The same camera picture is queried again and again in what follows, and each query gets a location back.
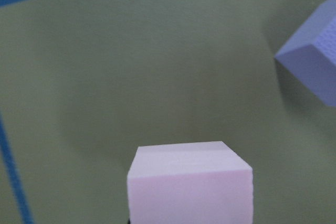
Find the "pink foam block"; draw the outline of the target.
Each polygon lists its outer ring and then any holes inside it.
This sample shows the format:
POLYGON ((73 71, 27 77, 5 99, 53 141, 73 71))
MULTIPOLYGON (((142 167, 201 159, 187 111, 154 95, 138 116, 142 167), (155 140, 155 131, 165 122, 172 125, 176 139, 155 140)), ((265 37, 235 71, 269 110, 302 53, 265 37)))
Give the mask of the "pink foam block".
POLYGON ((138 147, 131 223, 252 223, 252 167, 221 141, 138 147))

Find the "purple foam block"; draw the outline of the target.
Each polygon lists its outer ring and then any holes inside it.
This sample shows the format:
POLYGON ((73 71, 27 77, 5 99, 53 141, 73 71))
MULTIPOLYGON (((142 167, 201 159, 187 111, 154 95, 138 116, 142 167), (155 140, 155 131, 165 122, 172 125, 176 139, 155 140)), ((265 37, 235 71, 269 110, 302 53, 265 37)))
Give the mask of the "purple foam block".
POLYGON ((335 106, 335 0, 326 0, 275 55, 325 105, 335 106))

